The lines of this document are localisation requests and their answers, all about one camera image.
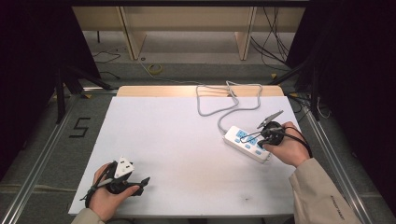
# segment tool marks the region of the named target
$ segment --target power strip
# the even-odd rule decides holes
[[[243,138],[247,135],[247,132],[233,126],[223,136],[223,139],[225,143],[245,153],[250,158],[253,158],[260,163],[267,161],[270,156],[270,152],[257,145],[257,142],[262,140],[262,137],[259,136],[255,138],[255,136],[248,136]]]

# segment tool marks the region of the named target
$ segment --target white table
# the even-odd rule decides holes
[[[276,121],[297,124],[285,96],[261,97],[255,111],[232,113],[222,127],[235,125],[257,132],[262,120],[284,110]],[[209,112],[231,98],[203,97]],[[256,97],[240,97],[253,107]],[[127,199],[116,217],[265,217],[293,213],[289,176],[294,168],[272,156],[258,163],[222,140],[221,114],[201,117],[195,97],[114,97],[106,114],[69,214],[83,207],[82,198],[94,172],[123,156],[134,163],[131,182],[150,176],[142,196]]]

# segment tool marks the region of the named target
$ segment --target wire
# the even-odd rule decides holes
[[[300,113],[303,110],[303,106],[300,104],[299,101],[295,100],[292,96],[287,95],[287,97],[295,102],[297,102],[297,104],[300,106],[300,108],[297,111],[293,110],[294,114]]]
[[[328,118],[330,117],[330,114],[332,113],[332,111],[329,110],[329,114],[328,114],[328,115],[326,115],[326,116],[323,115],[322,112],[320,111],[320,108],[319,108],[319,102],[320,102],[320,97],[318,97],[318,104],[317,104],[317,110],[318,110],[319,114],[320,114],[324,119],[328,119]]]
[[[297,120],[297,123],[300,123],[300,121],[308,114],[309,111],[311,111],[311,110],[307,109],[306,112],[304,113],[304,115]]]
[[[176,82],[179,84],[183,84],[183,83],[194,83],[194,84],[198,84],[198,85],[205,85],[204,83],[201,82],[197,82],[197,81],[176,81],[176,80],[172,80],[172,79],[167,79],[167,78],[160,78],[160,77],[154,77],[150,71],[145,67],[145,65],[143,65],[140,60],[138,60],[140,65],[142,65],[142,67],[145,69],[145,71],[148,73],[149,76],[151,76],[151,78],[156,79],[156,80],[161,80],[161,81],[170,81],[170,82]]]
[[[146,68],[146,66],[143,65],[143,64],[140,62],[140,60],[139,60],[139,63],[140,63],[140,65],[142,65],[142,67],[145,69],[145,71],[148,73],[148,75],[151,76],[151,78],[153,78],[153,79],[156,79],[156,80],[163,80],[163,81],[170,81],[170,82],[176,82],[176,83],[194,83],[194,84],[198,84],[197,87],[195,88],[196,98],[197,98],[197,110],[198,110],[198,114],[201,115],[201,116],[203,116],[203,117],[211,116],[211,115],[217,114],[217,113],[219,113],[219,112],[221,112],[221,111],[230,110],[230,109],[235,108],[235,107],[237,107],[237,106],[239,105],[239,100],[236,98],[236,95],[233,93],[233,90],[232,90],[230,84],[236,85],[236,86],[258,86],[258,87],[259,87],[259,90],[258,90],[258,92],[257,92],[257,105],[256,105],[256,106],[251,107],[251,108],[236,108],[236,109],[233,109],[233,110],[231,110],[231,111],[225,113],[223,116],[221,116],[221,117],[219,118],[219,120],[218,120],[218,127],[219,127],[219,129],[220,129],[224,134],[226,134],[227,131],[224,130],[224,129],[221,127],[221,121],[222,121],[225,117],[227,117],[228,115],[232,114],[232,113],[235,112],[235,111],[241,111],[241,110],[255,110],[255,109],[257,109],[257,108],[259,108],[259,107],[261,106],[261,101],[260,101],[260,96],[262,95],[262,85],[261,85],[261,84],[239,84],[239,83],[235,83],[235,82],[231,82],[231,81],[229,81],[229,80],[226,80],[227,88],[220,88],[220,87],[211,87],[211,86],[206,85],[205,83],[196,82],[196,81],[176,81],[176,80],[167,79],[167,78],[154,77],[154,76],[149,72],[149,70]],[[229,107],[227,107],[227,108],[222,108],[222,109],[219,109],[219,110],[215,110],[215,111],[210,112],[210,113],[207,113],[207,114],[202,113],[202,112],[201,112],[201,108],[200,108],[200,107],[201,107],[201,106],[200,106],[200,100],[199,100],[199,99],[200,99],[200,96],[199,96],[199,92],[198,92],[198,89],[201,88],[201,87],[206,87],[206,88],[215,89],[215,90],[226,90],[226,91],[229,93],[229,95],[231,95],[231,97],[233,98],[234,105],[229,106]]]
[[[279,59],[278,57],[276,57],[275,54],[271,53],[268,49],[265,49],[264,47],[262,47],[262,46],[253,38],[253,36],[251,36],[250,38],[251,38],[251,40],[253,40],[253,42],[252,42],[253,48],[254,48],[255,50],[257,50],[259,53],[261,53],[262,56],[265,56],[265,57],[270,58],[270,59],[275,59],[275,60],[279,61],[280,63],[285,64],[285,62],[284,62],[283,60]]]
[[[109,62],[111,62],[111,61],[114,61],[114,60],[118,59],[118,58],[121,56],[121,55],[118,54],[118,53],[110,53],[110,52],[107,52],[107,51],[100,51],[99,53],[92,55],[92,57],[94,58],[94,57],[98,56],[98,55],[101,54],[101,53],[107,53],[107,54],[110,54],[110,55],[115,55],[116,57],[113,58],[113,59],[110,59],[110,60],[108,60],[108,61],[105,61],[105,62],[97,62],[97,61],[95,61],[96,63],[109,63]]]
[[[254,44],[258,45],[258,43],[256,42],[256,40],[255,40],[253,37],[251,37],[251,39],[253,40]],[[252,42],[250,42],[250,43],[252,44],[252,47],[253,47],[255,50],[257,50],[257,51],[262,55],[262,62],[263,62],[267,67],[270,67],[270,68],[273,68],[273,69],[276,69],[276,70],[280,70],[280,71],[284,71],[284,72],[289,72],[288,69],[282,69],[282,68],[273,67],[273,66],[269,65],[268,63],[266,63],[265,60],[264,60],[264,58],[263,58],[263,56],[265,56],[265,57],[267,57],[267,58],[271,58],[271,59],[276,59],[276,60],[278,60],[278,61],[280,61],[280,59],[278,59],[275,55],[274,55],[274,56],[266,55],[266,54],[264,53],[264,51],[266,51],[267,53],[270,53],[270,54],[272,54],[272,53],[269,52],[269,51],[267,51],[267,49],[262,49],[261,46],[255,46]]]
[[[305,137],[303,136],[303,134],[300,133],[300,131],[298,131],[296,128],[293,128],[293,127],[286,127],[285,130],[288,129],[288,128],[293,129],[294,131],[296,131],[297,133],[299,133],[300,136],[304,139],[304,141],[301,140],[300,138],[298,138],[298,137],[296,137],[296,136],[293,136],[293,135],[291,135],[291,134],[288,134],[288,133],[282,133],[282,132],[277,132],[277,131],[271,131],[271,133],[283,134],[284,136],[287,136],[287,137],[289,137],[289,138],[291,138],[291,139],[293,139],[293,140],[295,140],[295,141],[301,143],[301,144],[306,148],[306,150],[308,151],[309,157],[310,157],[310,158],[313,158],[311,147],[309,146],[309,144],[308,144],[308,142],[306,141],[306,139],[305,139]]]
[[[98,188],[101,188],[102,186],[99,187],[99,184],[102,180],[102,178],[108,173],[108,171],[115,165],[115,161],[113,161],[112,163],[110,163],[105,170],[99,175],[99,178],[96,180],[96,182],[91,186],[91,188],[88,190],[87,194],[80,199],[80,201],[85,200],[85,207],[89,207],[90,206],[90,201],[91,201],[91,197],[92,195],[96,192],[96,190]]]
[[[245,138],[247,138],[247,137],[249,137],[249,136],[251,136],[251,135],[253,135],[253,134],[257,134],[257,135],[254,136],[254,137],[252,137],[252,138],[250,138],[250,139],[248,139],[247,141],[242,140],[242,139],[245,139]],[[261,132],[250,133],[250,134],[248,134],[248,135],[245,135],[245,136],[240,137],[240,138],[239,138],[239,141],[241,141],[241,143],[247,143],[247,142],[250,142],[250,141],[253,140],[253,139],[258,138],[260,135],[261,135]]]
[[[274,37],[276,38],[276,43],[277,43],[277,48],[278,48],[278,50],[279,50],[279,53],[280,53],[282,59],[285,60],[285,58],[284,58],[283,55],[285,55],[286,57],[288,57],[288,53],[286,53],[286,51],[289,52],[289,50],[288,50],[288,48],[286,48],[286,46],[283,44],[282,40],[280,39],[280,35],[279,35],[278,32],[277,32],[277,13],[279,12],[279,8],[278,8],[278,7],[274,7],[274,22],[273,22],[273,24],[271,24],[270,19],[268,18],[268,14],[267,14],[267,12],[266,12],[266,10],[265,10],[265,7],[263,7],[262,9],[263,9],[264,14],[265,14],[265,17],[266,17],[266,19],[267,19],[267,21],[268,21],[268,24],[269,24],[270,27],[271,27],[271,32],[270,32],[270,34],[271,34],[271,33],[274,34]]]
[[[106,73],[106,74],[110,74],[111,76],[115,77],[116,79],[120,79],[120,77],[112,74],[111,72],[99,72],[99,73]]]

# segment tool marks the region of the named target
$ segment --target metal rail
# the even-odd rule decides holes
[[[370,215],[367,212],[367,209],[364,206],[363,201],[361,200],[361,197],[359,196],[359,193],[356,191],[343,165],[338,159],[338,156],[336,155],[332,147],[332,144],[330,143],[330,140],[327,137],[326,133],[324,132],[320,122],[315,120],[312,113],[307,111],[307,108],[304,108],[304,112],[307,113],[309,123],[311,124],[311,127],[329,160],[332,170],[334,171],[335,177],[337,178],[349,205],[354,210],[356,216],[361,220],[361,223],[363,224],[373,223],[372,219],[370,218]]]
[[[64,118],[61,120],[59,124],[56,124],[54,130],[52,131],[49,137],[49,140],[47,141],[37,161],[35,162],[32,171],[27,176],[19,192],[17,193],[11,205],[7,209],[6,214],[2,218],[2,224],[8,224],[8,223],[11,224],[11,223],[16,223],[18,221],[24,206],[26,205],[27,201],[29,200],[35,188],[35,184],[37,183],[39,177],[44,171],[47,161],[49,160],[53,149],[55,149],[59,141],[59,138],[62,135],[64,126],[69,120],[70,112],[72,111],[77,101],[78,101],[77,95],[73,95],[70,98]]]

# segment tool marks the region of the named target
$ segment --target person's left hand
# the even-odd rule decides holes
[[[96,182],[108,165],[109,163],[103,165],[95,172],[93,183]],[[132,186],[120,194],[112,194],[106,188],[101,187],[92,195],[90,208],[102,221],[107,222],[114,216],[120,204],[129,196],[133,195],[139,188],[139,186]]]

